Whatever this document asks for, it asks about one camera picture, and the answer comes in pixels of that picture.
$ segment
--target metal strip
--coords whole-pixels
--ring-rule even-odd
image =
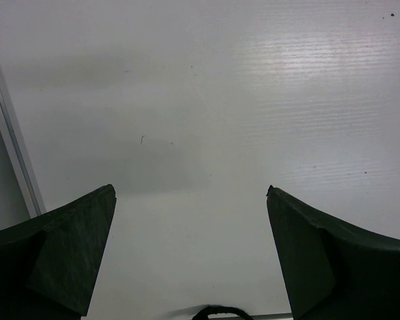
[[[276,313],[274,315],[252,315],[254,320],[293,320],[291,313]],[[239,317],[225,317],[225,318],[212,318],[210,319],[222,319],[222,320],[240,320]]]
[[[6,104],[6,99],[4,98],[4,90],[6,90],[6,87],[3,77],[1,77],[0,82],[0,131],[9,157],[11,158],[29,214],[31,217],[36,217],[45,212],[44,204],[41,200],[39,191],[35,192],[35,187],[33,185],[33,180],[35,180],[35,178],[33,173],[30,175],[27,162],[24,159],[18,137],[15,133],[12,118],[9,114],[9,107],[11,108],[11,106],[9,106],[9,103]]]

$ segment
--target black loop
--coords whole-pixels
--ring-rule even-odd
[[[209,315],[217,315],[219,313],[232,313],[244,320],[253,320],[250,315],[239,308],[224,307],[222,305],[208,305],[206,308],[200,310],[198,314],[194,316],[193,320],[209,320]]]

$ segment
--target white frame edge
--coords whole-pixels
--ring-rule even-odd
[[[0,68],[0,132],[31,218],[46,212],[22,132]]]
[[[274,315],[252,315],[253,320],[293,320],[291,313],[276,313]],[[211,318],[218,320],[240,320],[240,317]]]

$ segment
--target black cable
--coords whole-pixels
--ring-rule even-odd
[[[224,307],[222,305],[208,305],[206,308],[200,310],[193,320],[209,320],[209,315],[217,315],[219,313],[232,313],[238,315],[243,320],[253,320],[253,318],[246,312],[239,308]]]

